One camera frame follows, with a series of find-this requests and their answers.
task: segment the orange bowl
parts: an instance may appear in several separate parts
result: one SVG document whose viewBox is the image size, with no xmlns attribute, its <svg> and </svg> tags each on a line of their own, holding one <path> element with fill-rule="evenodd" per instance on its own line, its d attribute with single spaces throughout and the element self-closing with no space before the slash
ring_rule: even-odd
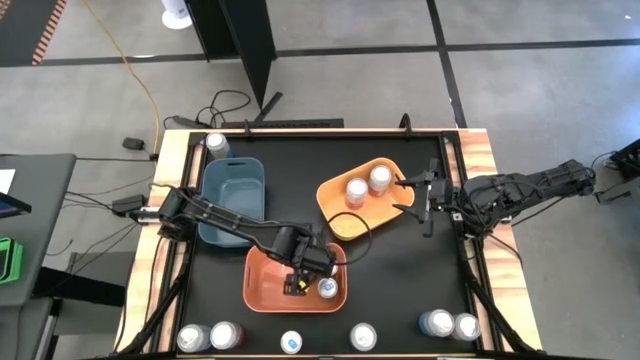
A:
<svg viewBox="0 0 640 360">
<path fill-rule="evenodd" d="M 367 194 L 364 205 L 353 210 L 347 206 L 346 192 L 347 184 L 351 179 L 362 178 L 369 181 L 369 174 L 374 167 L 384 165 L 391 170 L 391 184 L 382 196 L 372 196 Z M 343 211 L 360 215 L 367 225 L 373 230 L 387 221 L 400 215 L 402 211 L 393 207 L 393 204 L 411 206 L 415 199 L 415 193 L 410 187 L 402 188 L 395 185 L 396 176 L 404 179 L 404 175 L 398 165 L 387 158 L 377 158 L 347 171 L 331 180 L 324 182 L 318 188 L 316 200 L 327 221 L 335 214 Z M 339 216 L 331 224 L 331 231 L 336 237 L 343 241 L 350 241 L 367 232 L 367 228 L 354 216 Z"/>
<path fill-rule="evenodd" d="M 336 261 L 346 262 L 347 255 L 337 244 L 328 244 L 336 254 Z M 309 287 L 305 296 L 285 295 L 284 280 L 293 269 L 271 260 L 255 246 L 249 250 L 244 267 L 242 297 L 247 306 L 262 313 L 331 313 L 338 311 L 347 301 L 347 267 L 338 266 L 333 278 L 338 283 L 338 294 L 325 299 L 318 293 L 318 282 Z"/>
</svg>

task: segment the soda can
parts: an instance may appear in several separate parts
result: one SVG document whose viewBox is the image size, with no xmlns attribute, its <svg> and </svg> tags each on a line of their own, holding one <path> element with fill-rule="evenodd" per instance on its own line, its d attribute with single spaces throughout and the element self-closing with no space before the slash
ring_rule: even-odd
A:
<svg viewBox="0 0 640 360">
<path fill-rule="evenodd" d="M 287 331 L 280 338 L 280 347 L 286 354 L 297 354 L 302 348 L 302 336 L 297 331 Z"/>
<path fill-rule="evenodd" d="M 448 311 L 436 309 L 420 315 L 418 327 L 426 336 L 447 337 L 453 332 L 453 316 Z"/>
<path fill-rule="evenodd" d="M 373 326 L 367 323 L 360 323 L 351 329 L 349 340 L 351 341 L 351 346 L 356 350 L 365 352 L 376 346 L 378 335 Z"/>
<path fill-rule="evenodd" d="M 186 353 L 194 353 L 207 350 L 211 347 L 211 343 L 207 339 L 207 334 L 211 328 L 206 325 L 190 324 L 178 332 L 176 342 L 180 350 Z"/>
<path fill-rule="evenodd" d="M 338 293 L 338 283 L 332 278 L 318 281 L 318 294 L 325 299 L 332 299 Z"/>
<path fill-rule="evenodd" d="M 211 345 L 218 350 L 233 349 L 244 337 L 244 330 L 238 324 L 221 321 L 211 329 Z"/>
<path fill-rule="evenodd" d="M 478 319 L 467 313 L 455 316 L 455 327 L 451 337 L 457 340 L 473 341 L 480 336 L 480 323 Z"/>
</svg>

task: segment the wooden table edge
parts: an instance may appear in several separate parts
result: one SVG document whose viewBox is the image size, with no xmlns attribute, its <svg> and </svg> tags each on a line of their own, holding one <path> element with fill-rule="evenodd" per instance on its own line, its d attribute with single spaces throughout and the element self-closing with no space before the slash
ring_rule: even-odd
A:
<svg viewBox="0 0 640 360">
<path fill-rule="evenodd" d="M 404 132 L 405 129 L 399 128 L 346 128 L 346 129 L 252 129 L 254 133 L 348 133 L 348 132 Z M 469 178 L 479 175 L 489 175 L 497 173 L 496 165 L 489 142 L 489 136 L 486 129 L 455 129 L 455 128 L 415 128 L 414 132 L 441 132 L 441 131 L 457 131 L 460 136 L 465 168 Z M 222 133 L 244 133 L 244 129 L 218 129 L 218 130 L 168 130 L 164 134 L 162 147 L 160 149 L 160 157 L 154 175 L 154 183 L 171 184 L 179 186 L 183 174 L 186 160 L 186 151 L 188 147 L 189 134 L 192 132 L 222 132 Z M 453 156 L 452 147 L 447 148 L 449 164 L 452 168 L 452 175 L 457 176 L 457 168 L 455 167 L 455 157 Z M 194 162 L 199 161 L 199 156 L 194 156 Z M 192 166 L 192 172 L 189 174 L 190 185 L 195 185 L 197 180 L 198 166 Z M 164 199 L 168 190 L 165 188 L 152 188 L 149 196 L 149 206 L 159 206 Z M 140 241 L 136 251 L 134 266 L 132 269 L 129 286 L 127 288 L 127 319 L 124 329 L 123 339 L 120 349 L 128 345 L 135 334 L 142 328 L 145 316 L 145 308 L 149 295 L 149 278 L 151 276 L 151 262 L 158 244 L 157 225 L 146 226 L 140 234 Z M 516 248 L 515 239 L 510 226 L 501 225 L 496 228 L 495 234 L 503 241 Z M 157 296 L 160 292 L 160 284 L 164 275 L 166 264 L 167 249 L 166 244 L 162 244 L 159 248 L 158 260 L 153 269 L 153 286 L 151 288 L 151 301 L 149 303 L 149 311 L 147 315 L 153 312 L 157 305 Z M 184 246 L 179 246 L 178 255 L 174 262 L 172 279 L 177 275 L 180 263 L 182 261 L 182 253 Z M 487 241 L 484 249 L 487 260 L 487 270 L 492 285 L 494 301 L 505 318 L 520 334 L 525 342 L 535 348 L 541 348 L 540 338 L 533 315 L 533 310 L 529 300 L 524 274 L 517 259 L 506 249 L 499 245 Z M 478 315 L 480 317 L 483 334 L 490 334 L 486 312 L 482 306 L 476 301 Z M 159 351 L 167 351 L 170 347 L 170 338 L 172 333 L 173 318 L 175 316 L 175 301 L 165 315 L 165 321 L 161 328 L 161 339 Z M 485 348 L 491 349 L 490 336 L 485 336 Z"/>
</svg>

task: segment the yellow cable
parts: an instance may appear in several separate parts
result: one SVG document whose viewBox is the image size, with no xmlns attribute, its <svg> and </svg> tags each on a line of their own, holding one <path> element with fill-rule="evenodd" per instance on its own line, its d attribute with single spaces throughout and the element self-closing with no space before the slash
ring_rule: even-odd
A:
<svg viewBox="0 0 640 360">
<path fill-rule="evenodd" d="M 153 115 L 156 118 L 156 137 L 153 142 L 153 154 L 157 154 L 158 140 L 160 138 L 160 113 L 158 111 L 158 105 L 156 105 L 155 100 L 153 100 L 153 97 L 151 96 L 151 92 L 149 91 L 147 86 L 142 82 L 142 80 L 140 80 L 138 75 L 136 75 L 136 73 L 133 72 L 133 68 L 131 67 L 131 64 L 129 64 L 129 62 L 127 61 L 127 57 L 124 55 L 124 52 L 116 42 L 116 39 L 114 39 L 113 35 L 111 35 L 111 32 L 109 32 L 109 29 L 107 29 L 107 27 L 104 25 L 102 20 L 100 20 L 98 15 L 96 15 L 96 13 L 93 11 L 93 9 L 91 8 L 91 5 L 89 5 L 89 2 L 87 0 L 82 0 L 82 2 L 84 3 L 84 6 L 87 8 L 87 10 L 89 10 L 89 13 L 91 13 L 91 16 L 93 16 L 93 18 L 96 20 L 98 25 L 100 25 L 102 32 L 104 32 L 105 35 L 107 35 L 109 40 L 111 40 L 111 43 L 113 43 L 113 46 L 115 46 L 115 48 L 118 50 L 118 52 L 120 53 L 120 57 L 122 58 L 122 61 L 127 66 L 127 70 L 129 70 L 129 73 L 131 74 L 131 76 L 133 76 L 133 78 L 136 79 L 136 81 L 140 84 L 140 86 L 142 86 L 145 94 L 147 94 L 147 98 L 149 98 L 149 101 L 151 102 L 151 107 L 153 108 Z"/>
</svg>

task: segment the concrete floor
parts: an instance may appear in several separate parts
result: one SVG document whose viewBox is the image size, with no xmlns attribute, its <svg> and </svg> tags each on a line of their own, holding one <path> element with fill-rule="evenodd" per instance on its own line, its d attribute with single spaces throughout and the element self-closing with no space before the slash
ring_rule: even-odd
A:
<svg viewBox="0 0 640 360">
<path fill-rule="evenodd" d="M 157 0 L 91 3 L 127 55 L 200 51 L 192 28 L 169 31 L 160 25 Z M 422 0 L 268 0 L 268 5 L 279 50 L 435 43 Z M 640 37 L 640 5 L 634 1 L 439 0 L 437 6 L 450 44 Z M 45 59 L 103 56 L 116 53 L 81 1 L 69 0 Z M 638 47 L 450 56 L 468 125 L 489 130 L 501 172 L 533 172 L 570 158 L 590 163 L 640 137 Z M 162 117 L 193 117 L 218 90 L 250 92 L 239 61 L 134 68 Z M 123 149 L 122 138 L 153 142 L 151 108 L 123 66 L 1 68 L 0 79 L 3 152 L 142 158 Z M 417 126 L 454 126 L 437 53 L 282 58 L 273 64 L 267 97 L 276 91 L 285 96 L 268 119 L 344 117 L 347 127 L 393 127 L 409 112 Z M 221 107 L 238 101 L 230 97 Z M 252 104 L 228 118 L 251 119 L 256 113 Z M 619 181 L 601 166 L 596 170 L 601 188 Z M 79 162 L 70 189 L 106 190 L 152 173 L 150 164 Z M 140 192 L 148 192 L 146 184 L 100 198 Z M 548 352 L 637 358 L 638 219 L 640 206 L 629 199 L 599 205 L 593 198 L 576 198 L 515 229 Z M 50 252 L 74 242 L 45 264 L 64 268 L 70 251 L 82 252 L 124 225 L 101 210 L 65 209 Z M 137 234 L 113 251 L 135 251 Z M 56 358 L 106 354 L 113 337 L 62 339 Z"/>
</svg>

